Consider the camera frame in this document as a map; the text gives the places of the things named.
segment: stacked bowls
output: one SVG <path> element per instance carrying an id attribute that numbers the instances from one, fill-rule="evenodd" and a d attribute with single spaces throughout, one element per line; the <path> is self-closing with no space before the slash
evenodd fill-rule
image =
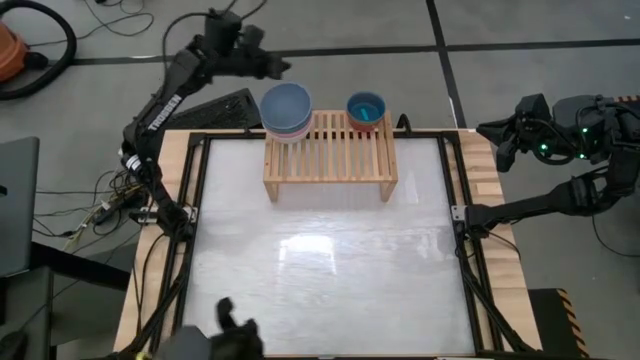
<path id="1" fill-rule="evenodd" d="M 304 139 L 311 129 L 311 96 L 301 85 L 279 84 L 267 91 L 260 102 L 262 126 L 281 143 Z"/>
<path id="2" fill-rule="evenodd" d="M 387 106 L 381 96 L 372 92 L 353 94 L 347 102 L 349 124 L 358 131 L 373 131 L 384 118 Z"/>

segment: white table surface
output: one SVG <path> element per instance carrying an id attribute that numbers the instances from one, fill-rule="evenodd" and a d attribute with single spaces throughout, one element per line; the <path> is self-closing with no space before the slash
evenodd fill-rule
<path id="1" fill-rule="evenodd" d="M 436 140 L 396 140 L 399 181 L 262 183 L 264 142 L 213 141 L 185 324 L 229 296 L 268 355 L 464 355 L 473 341 Z"/>

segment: wooden dish rack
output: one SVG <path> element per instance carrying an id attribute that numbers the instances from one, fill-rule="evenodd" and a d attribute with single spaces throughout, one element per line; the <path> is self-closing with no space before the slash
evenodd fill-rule
<path id="1" fill-rule="evenodd" d="M 264 186 L 278 201 L 280 184 L 377 183 L 386 202 L 398 182 L 391 114 L 375 131 L 349 125 L 345 111 L 314 111 L 309 135 L 295 144 L 269 135 L 264 154 Z"/>

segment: blue bowl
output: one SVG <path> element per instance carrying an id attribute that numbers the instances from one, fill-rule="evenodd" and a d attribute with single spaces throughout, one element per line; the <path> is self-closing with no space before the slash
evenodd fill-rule
<path id="1" fill-rule="evenodd" d="M 311 96 L 298 84 L 276 85 L 262 97 L 260 116 L 262 125 L 270 131 L 294 133 L 311 121 Z"/>
<path id="2" fill-rule="evenodd" d="M 380 95 L 372 92 L 359 92 L 351 95 L 347 101 L 349 116 L 360 123 L 375 124 L 384 117 L 387 106 Z"/>

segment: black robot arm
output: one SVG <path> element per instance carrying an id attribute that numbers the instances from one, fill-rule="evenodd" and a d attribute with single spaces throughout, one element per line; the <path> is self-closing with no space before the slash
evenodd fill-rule
<path id="1" fill-rule="evenodd" d="M 185 226 L 189 216 L 162 185 L 162 172 L 149 146 L 151 139 L 184 99 L 210 84 L 214 76 L 281 79 L 291 67 L 260 48 L 264 31 L 250 25 L 241 33 L 242 19 L 233 12 L 219 14 L 211 9 L 201 15 L 205 17 L 204 35 L 195 35 L 174 56 L 160 89 L 123 131 L 122 164 L 147 188 L 158 205 L 157 223 L 171 237 L 190 236 Z"/>
<path id="2" fill-rule="evenodd" d="M 542 94 L 531 95 L 508 119 L 478 126 L 477 132 L 498 146 L 498 171 L 511 168 L 518 150 L 531 151 L 548 165 L 576 158 L 592 164 L 608 161 L 608 165 L 574 177 L 546 195 L 493 207 L 454 207 L 454 219 L 464 219 L 468 231 L 487 236 L 499 223 L 554 212 L 591 216 L 634 192 L 640 170 L 640 116 L 601 96 L 560 100 L 553 110 L 552 117 Z M 600 179 L 604 186 L 599 188 Z"/>

